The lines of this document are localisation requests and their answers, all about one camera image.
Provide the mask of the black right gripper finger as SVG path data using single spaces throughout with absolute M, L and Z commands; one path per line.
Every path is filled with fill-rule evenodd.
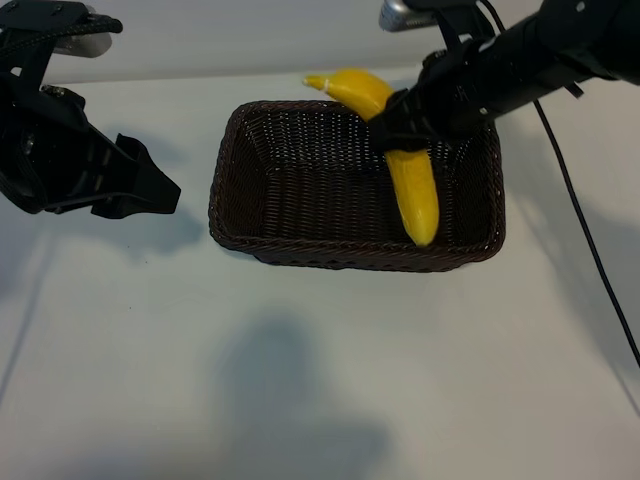
M 402 89 L 391 94 L 383 111 L 367 121 L 374 136 L 424 136 L 424 110 L 421 93 Z
M 374 146 L 377 150 L 425 150 L 429 138 L 384 131 L 374 134 Z

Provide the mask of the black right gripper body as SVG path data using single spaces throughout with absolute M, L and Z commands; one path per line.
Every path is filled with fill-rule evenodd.
M 481 57 L 492 39 L 467 40 L 428 55 L 417 82 L 408 91 L 411 135 L 473 135 L 494 123 L 479 96 Z

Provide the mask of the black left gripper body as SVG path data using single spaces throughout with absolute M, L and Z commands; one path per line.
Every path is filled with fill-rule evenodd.
M 19 209 L 120 213 L 120 142 L 87 121 L 84 105 L 68 89 L 1 76 L 1 193 Z

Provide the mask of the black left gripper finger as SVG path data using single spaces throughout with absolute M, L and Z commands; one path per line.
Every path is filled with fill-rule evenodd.
M 134 214 L 173 214 L 179 195 L 161 194 L 151 200 L 126 196 L 95 194 L 92 214 L 106 219 L 124 219 Z
M 144 199 L 178 199 L 180 187 L 152 160 L 147 147 L 139 140 L 119 134 L 117 146 L 134 160 L 137 168 L 134 192 Z

